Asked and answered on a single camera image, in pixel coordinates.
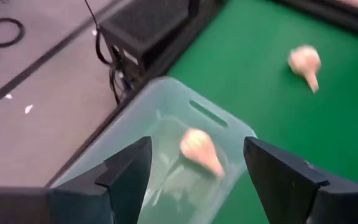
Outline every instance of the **white speck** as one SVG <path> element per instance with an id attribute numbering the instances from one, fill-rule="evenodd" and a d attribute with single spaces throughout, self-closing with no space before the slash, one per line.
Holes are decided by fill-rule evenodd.
<path id="1" fill-rule="evenodd" d="M 33 107 L 33 105 L 26 106 L 25 109 L 24 109 L 24 113 L 25 114 L 30 113 L 30 110 L 32 109 L 32 107 Z"/>

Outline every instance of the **gray carpet floor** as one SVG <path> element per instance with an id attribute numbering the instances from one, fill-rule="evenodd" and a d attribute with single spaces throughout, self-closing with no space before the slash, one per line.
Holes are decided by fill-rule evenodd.
<path id="1" fill-rule="evenodd" d="M 107 14 L 130 1 L 119 2 Z M 94 11 L 108 2 L 89 0 Z M 89 16 L 83 1 L 0 3 L 0 17 L 18 19 L 26 28 L 22 41 L 0 50 L 0 88 Z M 0 101 L 0 186 L 45 185 L 116 107 L 108 67 L 94 52 L 93 29 Z M 0 41 L 12 32 L 12 27 L 1 26 Z M 104 44 L 103 51 L 108 55 Z"/>

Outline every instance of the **plastic garlic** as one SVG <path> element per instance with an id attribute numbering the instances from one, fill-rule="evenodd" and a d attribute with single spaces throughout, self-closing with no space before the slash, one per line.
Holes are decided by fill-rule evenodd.
<path id="1" fill-rule="evenodd" d="M 193 128 L 187 130 L 181 140 L 180 150 L 186 158 L 199 163 L 218 177 L 224 177 L 215 146 L 204 131 Z"/>
<path id="2" fill-rule="evenodd" d="M 305 45 L 292 50 L 288 64 L 295 74 L 306 79 L 313 93 L 318 90 L 316 74 L 320 69 L 321 61 L 314 47 Z"/>

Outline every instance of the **green table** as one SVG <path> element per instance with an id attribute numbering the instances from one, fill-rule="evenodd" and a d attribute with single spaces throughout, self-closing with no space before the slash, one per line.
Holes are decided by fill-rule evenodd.
<path id="1" fill-rule="evenodd" d="M 287 65 L 302 44 L 321 57 L 315 95 Z M 274 2 L 231 0 L 169 75 L 260 139 L 358 181 L 358 36 Z M 215 223 L 268 223 L 248 174 Z"/>

